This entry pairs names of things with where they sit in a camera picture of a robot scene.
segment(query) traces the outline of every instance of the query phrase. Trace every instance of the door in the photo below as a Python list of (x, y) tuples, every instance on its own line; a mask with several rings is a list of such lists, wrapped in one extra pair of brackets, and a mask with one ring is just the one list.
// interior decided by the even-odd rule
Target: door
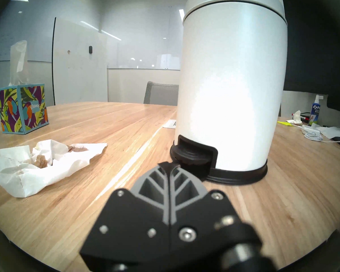
[(55, 19), (52, 57), (55, 105), (108, 101), (106, 39), (106, 35), (94, 29)]

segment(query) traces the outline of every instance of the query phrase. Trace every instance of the kleenex logo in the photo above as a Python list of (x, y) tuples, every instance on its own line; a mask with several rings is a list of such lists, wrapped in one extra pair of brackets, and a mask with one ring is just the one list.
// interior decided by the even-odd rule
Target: kleenex logo
[(33, 113), (35, 112), (39, 112), (39, 101), (37, 100), (34, 100), (34, 101), (31, 101), (31, 110)]

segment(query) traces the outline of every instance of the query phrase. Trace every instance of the crumpled tissue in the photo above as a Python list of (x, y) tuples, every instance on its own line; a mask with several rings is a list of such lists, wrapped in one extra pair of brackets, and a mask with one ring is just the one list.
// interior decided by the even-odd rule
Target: crumpled tissue
[(340, 128), (337, 128), (337, 127), (327, 128), (327, 127), (318, 126), (316, 127), (316, 129), (319, 130), (328, 139), (332, 139), (334, 137), (340, 137)]
[[(29, 197), (89, 165), (90, 159), (101, 154), (107, 143), (71, 146), (88, 150), (68, 153), (65, 144), (51, 139), (38, 142), (32, 154), (29, 145), (0, 149), (0, 185), (14, 197)], [(32, 164), (38, 155), (45, 156), (46, 168)]]
[(287, 122), (289, 122), (290, 124), (301, 125), (301, 111), (298, 110), (297, 112), (295, 112), (293, 114), (293, 120), (287, 120)]

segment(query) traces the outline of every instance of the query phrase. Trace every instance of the white trash can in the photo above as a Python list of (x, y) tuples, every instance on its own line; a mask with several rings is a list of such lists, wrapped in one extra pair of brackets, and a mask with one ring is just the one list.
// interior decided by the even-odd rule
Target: white trash can
[(188, 0), (177, 126), (170, 154), (207, 179), (267, 173), (287, 59), (283, 0)]

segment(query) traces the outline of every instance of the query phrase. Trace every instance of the black rubber base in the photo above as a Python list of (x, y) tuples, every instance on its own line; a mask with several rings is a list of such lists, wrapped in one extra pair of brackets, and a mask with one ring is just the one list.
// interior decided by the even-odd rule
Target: black rubber base
[(170, 148), (170, 157), (173, 160), (173, 162), (180, 164), (181, 168), (194, 174), (202, 181), (208, 180), (214, 183), (227, 185), (247, 185), (258, 182), (259, 180), (265, 177), (268, 171), (266, 160), (266, 163), (259, 169), (248, 170), (245, 172), (222, 170), (211, 167), (209, 168), (209, 173), (207, 174), (197, 173), (196, 169), (197, 168), (201, 169), (201, 166), (185, 164), (182, 161), (176, 159), (174, 155), (175, 150), (174, 147), (175, 145), (173, 143), (173, 145)]

